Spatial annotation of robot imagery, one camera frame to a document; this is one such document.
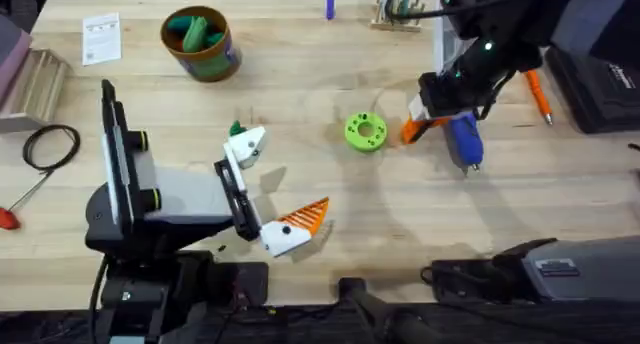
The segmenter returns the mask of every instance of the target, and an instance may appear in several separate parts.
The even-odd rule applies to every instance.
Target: white object
[[[306,229],[274,220],[262,226],[260,240],[269,254],[278,257],[311,241],[311,233]]]
[[[425,120],[429,116],[427,113],[427,108],[422,104],[422,98],[420,98],[420,93],[416,95],[415,98],[409,103],[409,114],[411,115],[412,121],[420,121]]]
[[[107,190],[109,192],[109,207],[111,208],[111,218],[113,219],[113,225],[118,225],[120,222],[120,210],[118,207],[118,199],[116,197],[115,178],[113,177],[113,169],[111,165],[111,152],[109,151],[109,144],[107,142],[107,135],[102,136],[102,157],[104,158],[105,168],[107,168]]]
[[[385,12],[385,7],[387,6],[387,0],[380,0],[380,21],[384,22],[387,20],[387,13]]]
[[[257,127],[229,138],[229,145],[241,169],[253,166],[267,144],[267,131]]]
[[[82,65],[122,58],[120,15],[111,13],[82,20]]]

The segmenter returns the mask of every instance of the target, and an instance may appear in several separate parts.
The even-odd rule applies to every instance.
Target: orange marker
[[[306,229],[311,233],[311,236],[313,236],[318,231],[320,224],[324,221],[327,209],[329,209],[328,197],[309,204],[304,208],[300,208],[289,215],[285,215],[278,219],[278,221]]]
[[[427,130],[426,122],[426,120],[413,121],[411,118],[407,119],[407,122],[402,127],[402,142],[405,144],[415,143]]]
[[[545,98],[544,93],[540,88],[540,80],[538,80],[538,74],[536,74],[535,70],[529,70],[528,72],[524,73],[524,75],[527,77],[529,87],[531,87],[531,92],[536,98],[538,109],[540,109],[540,114],[542,114],[542,117],[544,117],[544,120],[547,122],[547,124],[553,125],[551,107],[549,107],[549,102],[547,101],[547,98]]]

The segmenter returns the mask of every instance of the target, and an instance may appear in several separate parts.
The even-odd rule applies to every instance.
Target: white paper
[[[82,65],[122,58],[120,15],[111,13],[82,20]]]

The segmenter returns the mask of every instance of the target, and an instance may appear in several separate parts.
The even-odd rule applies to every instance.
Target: orange object
[[[7,230],[18,229],[20,228],[20,222],[15,214],[9,210],[0,208],[0,228]]]
[[[329,198],[324,198],[313,204],[300,208],[289,215],[279,218],[279,222],[289,223],[292,226],[306,229],[311,235],[315,235],[324,221],[324,216],[329,209]]]
[[[553,121],[551,117],[551,107],[549,106],[549,102],[547,101],[547,98],[545,98],[544,93],[540,88],[540,80],[538,79],[538,74],[535,70],[529,70],[528,72],[524,73],[524,75],[527,77],[527,81],[529,82],[531,93],[533,93],[534,98],[536,98],[540,114],[547,122],[547,124],[552,125]]]
[[[405,144],[415,143],[427,129],[435,128],[449,121],[449,118],[438,118],[434,120],[413,121],[411,118],[402,127],[402,142]]]

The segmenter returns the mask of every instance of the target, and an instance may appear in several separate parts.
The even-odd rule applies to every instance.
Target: cup
[[[171,19],[180,16],[204,17],[209,25],[214,25],[224,35],[220,41],[210,48],[203,49],[197,53],[185,53],[182,51],[182,37],[168,29]],[[227,20],[219,11],[213,8],[192,6],[176,11],[164,21],[160,35],[162,42],[171,55],[198,81],[215,82],[223,80],[233,75],[240,67],[241,53],[233,45]]]

